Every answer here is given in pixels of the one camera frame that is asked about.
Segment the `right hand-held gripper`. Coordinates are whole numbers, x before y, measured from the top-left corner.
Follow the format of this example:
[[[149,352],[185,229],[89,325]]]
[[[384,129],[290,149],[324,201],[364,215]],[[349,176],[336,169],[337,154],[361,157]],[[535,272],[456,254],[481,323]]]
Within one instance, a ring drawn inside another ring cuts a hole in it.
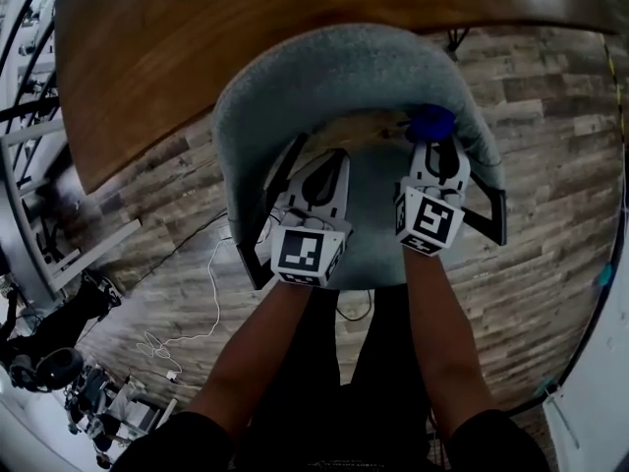
[[[468,156],[458,140],[443,140],[437,151],[433,143],[416,143],[410,177],[424,181],[438,177],[441,187],[452,190],[417,187],[402,179],[394,202],[396,240],[420,254],[438,254],[450,248],[464,219],[465,195],[455,190],[464,190],[470,175]]]

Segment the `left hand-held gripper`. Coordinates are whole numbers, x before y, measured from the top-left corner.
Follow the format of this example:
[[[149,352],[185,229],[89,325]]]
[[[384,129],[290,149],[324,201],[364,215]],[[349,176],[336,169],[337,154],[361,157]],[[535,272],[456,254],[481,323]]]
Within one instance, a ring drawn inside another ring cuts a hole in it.
[[[281,211],[281,221],[271,230],[271,270],[280,280],[315,287],[329,283],[352,225],[307,211],[344,214],[349,178],[350,158],[344,149],[321,154],[291,177],[287,205],[305,211]]]

